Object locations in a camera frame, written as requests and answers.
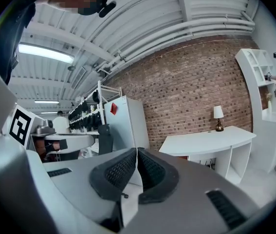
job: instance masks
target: refrigerator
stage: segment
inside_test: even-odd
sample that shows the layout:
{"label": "refrigerator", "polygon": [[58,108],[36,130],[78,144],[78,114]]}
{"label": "refrigerator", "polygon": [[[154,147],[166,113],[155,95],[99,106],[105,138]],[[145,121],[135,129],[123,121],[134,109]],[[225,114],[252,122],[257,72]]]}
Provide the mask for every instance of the refrigerator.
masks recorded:
{"label": "refrigerator", "polygon": [[[115,115],[111,113],[112,104],[116,105]],[[113,136],[113,150],[144,147],[149,149],[147,123],[141,101],[127,96],[117,98],[104,105],[106,123]]]}

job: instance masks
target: fluorescent light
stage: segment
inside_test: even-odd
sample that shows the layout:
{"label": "fluorescent light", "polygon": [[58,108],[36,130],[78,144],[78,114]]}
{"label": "fluorescent light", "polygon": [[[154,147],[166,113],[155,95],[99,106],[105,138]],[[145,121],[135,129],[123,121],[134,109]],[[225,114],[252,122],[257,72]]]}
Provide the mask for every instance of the fluorescent light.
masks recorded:
{"label": "fluorescent light", "polygon": [[57,114],[57,112],[41,112],[43,115],[46,115],[46,114]]}
{"label": "fluorescent light", "polygon": [[42,48],[38,45],[27,44],[22,42],[19,44],[18,49],[20,53],[47,57],[47,58],[63,61],[69,64],[71,64],[74,61],[74,57],[71,55],[67,55],[63,52],[55,51],[48,48]]}
{"label": "fluorescent light", "polygon": [[59,104],[58,100],[35,100],[35,103]]}

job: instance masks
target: lamp shade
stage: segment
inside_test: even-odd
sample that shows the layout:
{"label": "lamp shade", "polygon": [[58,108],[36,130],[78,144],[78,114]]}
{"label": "lamp shade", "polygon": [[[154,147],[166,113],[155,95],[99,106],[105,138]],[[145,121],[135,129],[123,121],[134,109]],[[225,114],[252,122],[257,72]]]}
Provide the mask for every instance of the lamp shade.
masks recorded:
{"label": "lamp shade", "polygon": [[223,117],[224,117],[224,115],[223,115],[221,106],[214,107],[214,118],[219,119],[219,118],[223,118]]}

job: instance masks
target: white cabinet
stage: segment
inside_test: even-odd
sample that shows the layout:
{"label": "white cabinet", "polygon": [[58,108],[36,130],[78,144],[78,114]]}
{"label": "white cabinet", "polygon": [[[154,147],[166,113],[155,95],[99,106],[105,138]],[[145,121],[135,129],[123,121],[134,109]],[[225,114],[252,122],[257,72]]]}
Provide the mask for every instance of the white cabinet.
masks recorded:
{"label": "white cabinet", "polygon": [[[111,113],[111,106],[117,107],[116,114]],[[113,136],[113,150],[131,147],[149,148],[147,123],[141,101],[126,96],[104,105],[106,123]]]}
{"label": "white cabinet", "polygon": [[[265,81],[264,75],[270,72],[276,75],[273,63],[265,50],[241,49],[236,54],[245,77],[253,113],[253,132],[257,138],[253,141],[252,158],[258,167],[270,172],[276,165],[276,81]],[[259,87],[267,86],[272,94],[272,113],[262,110]]]}

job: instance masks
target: lamp base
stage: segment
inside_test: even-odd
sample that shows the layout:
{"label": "lamp base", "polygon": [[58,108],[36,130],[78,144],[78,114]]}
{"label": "lamp base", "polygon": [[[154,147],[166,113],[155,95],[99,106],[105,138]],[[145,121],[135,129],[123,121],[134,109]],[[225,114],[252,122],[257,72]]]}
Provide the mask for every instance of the lamp base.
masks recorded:
{"label": "lamp base", "polygon": [[220,119],[218,119],[218,124],[215,128],[216,132],[222,132],[224,130],[223,126],[221,125]]}

